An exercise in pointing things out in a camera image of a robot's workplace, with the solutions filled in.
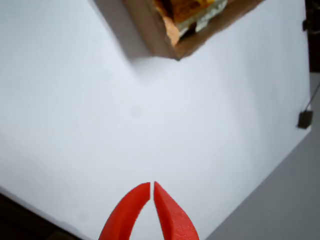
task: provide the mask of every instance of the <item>cardboard box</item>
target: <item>cardboard box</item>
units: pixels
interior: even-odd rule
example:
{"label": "cardboard box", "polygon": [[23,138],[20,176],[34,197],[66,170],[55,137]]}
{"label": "cardboard box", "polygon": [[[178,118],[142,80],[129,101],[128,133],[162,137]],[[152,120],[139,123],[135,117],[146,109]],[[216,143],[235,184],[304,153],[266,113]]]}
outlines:
{"label": "cardboard box", "polygon": [[156,10],[153,0],[124,0],[151,53],[155,56],[177,60],[191,55],[212,35],[230,26],[261,2],[263,0],[232,0],[222,13],[209,22],[205,29],[182,39],[176,46],[172,46],[163,19]]}

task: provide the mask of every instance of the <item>white table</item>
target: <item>white table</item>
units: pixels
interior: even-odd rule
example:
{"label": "white table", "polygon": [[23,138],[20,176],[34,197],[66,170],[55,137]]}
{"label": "white table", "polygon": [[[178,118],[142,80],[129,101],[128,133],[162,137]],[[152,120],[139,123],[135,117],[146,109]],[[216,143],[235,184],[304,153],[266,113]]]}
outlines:
{"label": "white table", "polygon": [[[1,192],[96,240],[158,181],[204,240],[308,133],[304,6],[266,0],[177,62],[127,58],[87,0],[0,1]],[[131,239],[163,239],[153,201]]]}

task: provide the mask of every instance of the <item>gray floor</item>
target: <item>gray floor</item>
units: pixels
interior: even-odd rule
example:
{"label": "gray floor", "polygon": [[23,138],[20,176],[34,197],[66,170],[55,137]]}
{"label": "gray floor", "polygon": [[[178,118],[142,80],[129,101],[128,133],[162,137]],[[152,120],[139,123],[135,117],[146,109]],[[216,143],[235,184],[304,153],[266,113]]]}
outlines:
{"label": "gray floor", "polygon": [[311,133],[207,240],[320,240],[320,92],[312,108]]}

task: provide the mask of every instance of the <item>red plastic jaw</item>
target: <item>red plastic jaw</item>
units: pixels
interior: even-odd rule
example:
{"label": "red plastic jaw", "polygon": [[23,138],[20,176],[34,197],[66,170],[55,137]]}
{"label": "red plastic jaw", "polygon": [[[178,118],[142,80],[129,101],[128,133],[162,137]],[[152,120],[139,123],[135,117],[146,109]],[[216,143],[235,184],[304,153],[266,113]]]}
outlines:
{"label": "red plastic jaw", "polygon": [[[157,182],[153,198],[164,240],[199,240],[188,215]],[[136,219],[149,199],[150,182],[127,193],[106,221],[99,240],[129,240]]]}

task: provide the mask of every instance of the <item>cardboard edge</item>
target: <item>cardboard edge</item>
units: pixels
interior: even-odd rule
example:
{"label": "cardboard edge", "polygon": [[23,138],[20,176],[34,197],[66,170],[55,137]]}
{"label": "cardboard edge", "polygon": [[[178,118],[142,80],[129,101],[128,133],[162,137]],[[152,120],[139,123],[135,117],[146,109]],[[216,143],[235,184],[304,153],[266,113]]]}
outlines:
{"label": "cardboard edge", "polygon": [[241,17],[255,9],[264,0],[236,0],[218,16],[214,17],[208,26],[200,32],[189,36],[175,46],[178,59],[190,56],[214,34],[226,29]]}
{"label": "cardboard edge", "polygon": [[155,56],[177,59],[176,51],[167,36],[164,21],[153,7],[153,0],[123,0],[123,2],[150,52]]}

